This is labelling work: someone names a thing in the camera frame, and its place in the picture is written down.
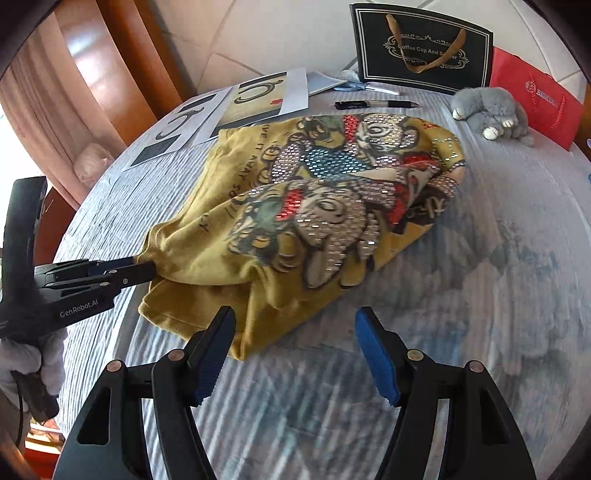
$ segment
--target blue gripper pad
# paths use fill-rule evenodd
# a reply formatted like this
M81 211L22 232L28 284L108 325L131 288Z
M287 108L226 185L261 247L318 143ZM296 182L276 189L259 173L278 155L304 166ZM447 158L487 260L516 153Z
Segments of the blue gripper pad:
M229 307L222 307L217 316L223 316L223 319L215 329L213 335L206 345L206 351L200 359L197 368L197 389L194 392L194 398L197 405L201 405L205 398L208 398L213 393L213 388L216 386L217 378L222 370L223 363L228 355L228 350L232 345L234 334L236 332L236 316Z
M400 399L396 367L380 340L379 332L376 331L363 309L359 309L355 314L355 335L379 394L386 398L390 405L396 406Z

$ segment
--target black gift bag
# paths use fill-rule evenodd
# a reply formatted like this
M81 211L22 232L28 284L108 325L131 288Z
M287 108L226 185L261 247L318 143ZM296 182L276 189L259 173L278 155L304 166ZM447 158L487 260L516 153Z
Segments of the black gift bag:
M436 12L398 5L351 5L362 82L454 94L486 87L492 32Z

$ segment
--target red gift bag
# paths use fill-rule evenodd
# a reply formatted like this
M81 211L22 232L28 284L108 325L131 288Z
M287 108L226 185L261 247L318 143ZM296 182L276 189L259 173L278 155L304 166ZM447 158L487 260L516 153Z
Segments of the red gift bag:
M528 123L565 150L577 134L583 104L547 73L495 47L491 87L508 90L527 112Z

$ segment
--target light blue bedsheet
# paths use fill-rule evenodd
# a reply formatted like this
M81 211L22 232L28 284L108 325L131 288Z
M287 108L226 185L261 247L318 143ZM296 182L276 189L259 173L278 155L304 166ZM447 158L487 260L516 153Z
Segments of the light blue bedsheet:
M397 411L373 386L353 334L370 305L409 348L439 362L481 359L504 394L540 480L575 441L591 413L591 165L534 133L516 141L473 135L447 111L449 98L407 89L416 116L461 140L467 175L433 229L359 287L246 362L228 359L196 420L220 480L373 478ZM335 100L384 95L322 93L306 114L335 113ZM149 227L174 215L213 143L125 168L140 138L101 178L64 237L58 260L109 260L137 253ZM68 432L112 358L155 361L183 344L140 318L145 287L115 308L72 326L58 419ZM435 479L445 405L432 449ZM151 403L148 452L166 479Z

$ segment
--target cable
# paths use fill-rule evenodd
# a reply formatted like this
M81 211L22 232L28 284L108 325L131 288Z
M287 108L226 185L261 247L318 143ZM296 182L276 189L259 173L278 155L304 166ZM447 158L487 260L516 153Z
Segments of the cable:
M18 420L18 435L17 435L16 445L17 445L17 448L20 448L21 440L22 440L22 423L25 421L25 408L22 404L21 386L19 385L18 382L16 382L16 383L17 383L17 394L18 394L18 409L20 411L19 420Z

